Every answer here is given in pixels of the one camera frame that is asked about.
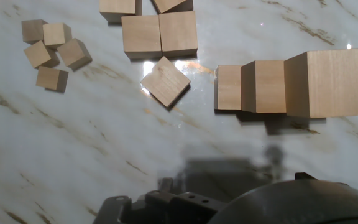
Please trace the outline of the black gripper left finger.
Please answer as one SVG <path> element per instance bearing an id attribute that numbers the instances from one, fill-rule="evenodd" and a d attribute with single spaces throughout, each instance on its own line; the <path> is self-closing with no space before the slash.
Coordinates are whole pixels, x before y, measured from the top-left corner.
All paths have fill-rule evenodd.
<path id="1" fill-rule="evenodd" d="M 163 178 L 157 190 L 136 202 L 128 196 L 107 198 L 94 224 L 208 223 L 226 204 L 193 192 L 174 194 L 173 179 Z"/>

